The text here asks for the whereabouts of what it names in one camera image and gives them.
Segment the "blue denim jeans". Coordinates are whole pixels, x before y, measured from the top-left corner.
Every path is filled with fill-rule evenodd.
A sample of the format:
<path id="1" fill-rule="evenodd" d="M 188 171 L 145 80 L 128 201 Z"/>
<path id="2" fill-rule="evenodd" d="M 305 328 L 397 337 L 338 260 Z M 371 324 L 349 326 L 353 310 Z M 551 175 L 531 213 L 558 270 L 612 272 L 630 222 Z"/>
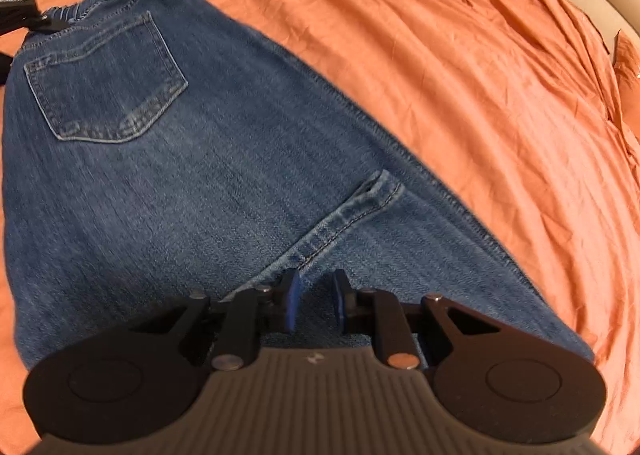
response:
<path id="1" fill-rule="evenodd" d="M 205 0 L 82 0 L 3 103 L 15 345 L 37 364 L 199 290 L 302 278 L 287 345 L 343 345 L 331 272 L 441 293 L 591 357 L 450 189 L 288 50 Z"/>

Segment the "orange duvet cover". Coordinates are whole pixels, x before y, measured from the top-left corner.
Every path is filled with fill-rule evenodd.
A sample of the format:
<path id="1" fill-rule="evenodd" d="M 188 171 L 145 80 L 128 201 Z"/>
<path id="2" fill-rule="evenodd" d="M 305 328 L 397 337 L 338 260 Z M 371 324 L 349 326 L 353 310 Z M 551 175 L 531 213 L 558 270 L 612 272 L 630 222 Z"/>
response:
<path id="1" fill-rule="evenodd" d="M 330 79 L 497 236 L 596 355 L 596 441 L 631 452 L 639 89 L 618 80 L 588 16 L 570 0 L 208 1 Z"/>

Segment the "orange pillow right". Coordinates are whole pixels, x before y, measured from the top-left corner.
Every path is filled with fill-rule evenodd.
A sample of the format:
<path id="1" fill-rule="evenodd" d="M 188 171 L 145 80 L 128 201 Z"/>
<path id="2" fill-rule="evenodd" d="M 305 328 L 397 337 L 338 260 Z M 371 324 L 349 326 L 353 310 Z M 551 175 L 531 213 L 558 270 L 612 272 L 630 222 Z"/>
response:
<path id="1" fill-rule="evenodd" d="M 620 30 L 616 35 L 614 72 L 620 90 L 623 121 L 636 139 L 640 137 L 640 56 L 631 39 Z"/>

